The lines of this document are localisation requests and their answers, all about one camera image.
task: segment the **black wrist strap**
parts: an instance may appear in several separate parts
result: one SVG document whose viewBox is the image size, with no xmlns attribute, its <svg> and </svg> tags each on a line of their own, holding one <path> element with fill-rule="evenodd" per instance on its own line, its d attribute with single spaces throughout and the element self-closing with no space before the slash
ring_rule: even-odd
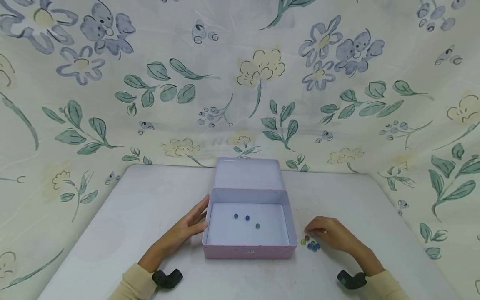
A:
<svg viewBox="0 0 480 300">
<path fill-rule="evenodd" d="M 168 276 L 162 270 L 158 270 L 153 273 L 152 279 L 159 287 L 172 289 L 183 279 L 183 275 L 178 269 L 175 269 Z"/>
</svg>

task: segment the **forearm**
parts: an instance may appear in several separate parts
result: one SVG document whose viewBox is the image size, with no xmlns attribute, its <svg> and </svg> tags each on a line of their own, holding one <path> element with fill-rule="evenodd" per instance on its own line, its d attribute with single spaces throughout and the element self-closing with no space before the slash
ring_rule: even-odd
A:
<svg viewBox="0 0 480 300">
<path fill-rule="evenodd" d="M 351 253 L 364 273 L 371 277 L 385 271 L 382 263 L 375 256 L 373 251 L 367 246 L 358 247 Z"/>
</svg>

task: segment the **right hand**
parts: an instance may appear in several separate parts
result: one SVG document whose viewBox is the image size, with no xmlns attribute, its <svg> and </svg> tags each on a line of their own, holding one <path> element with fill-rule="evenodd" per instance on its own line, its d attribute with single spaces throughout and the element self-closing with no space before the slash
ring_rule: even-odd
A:
<svg viewBox="0 0 480 300">
<path fill-rule="evenodd" d="M 312 235 L 326 241 L 330 247 L 350 255 L 354 255 L 355 252 L 366 248 L 336 218 L 317 216 L 305 227 L 305 232 L 310 232 Z"/>
</svg>

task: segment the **left hand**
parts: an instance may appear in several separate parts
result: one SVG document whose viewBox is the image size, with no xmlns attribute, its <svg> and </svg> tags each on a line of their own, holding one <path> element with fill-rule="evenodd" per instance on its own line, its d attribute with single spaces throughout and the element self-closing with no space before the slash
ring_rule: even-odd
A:
<svg viewBox="0 0 480 300">
<path fill-rule="evenodd" d="M 149 273 L 155 272 L 161 262 L 174 254 L 191 236 L 203 232 L 208 223 L 204 220 L 210 195 L 207 194 L 191 211 L 183 216 L 159 240 L 157 240 L 140 259 L 138 264 Z"/>
</svg>

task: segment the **finger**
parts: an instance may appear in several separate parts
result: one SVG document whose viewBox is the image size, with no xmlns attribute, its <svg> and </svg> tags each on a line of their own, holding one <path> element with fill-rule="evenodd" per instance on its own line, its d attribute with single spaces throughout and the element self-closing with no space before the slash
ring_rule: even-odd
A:
<svg viewBox="0 0 480 300">
<path fill-rule="evenodd" d="M 308 225 L 305 227 L 305 231 L 311 231 L 313 229 L 324 228 L 327 229 L 328 218 L 324 216 L 316 216 Z"/>
<path fill-rule="evenodd" d="M 210 200 L 210 195 L 207 194 L 197 205 L 195 205 L 191 211 L 189 211 L 185 217 L 189 220 L 195 219 L 195 216 L 198 216 L 202 211 L 204 211 L 208 206 L 208 201 Z"/>
<path fill-rule="evenodd" d="M 208 223 L 206 221 L 203 221 L 203 222 L 197 223 L 193 226 L 185 228 L 185 234 L 188 237 L 191 237 L 192 235 L 203 232 L 207 227 L 208 227 Z"/>
</svg>

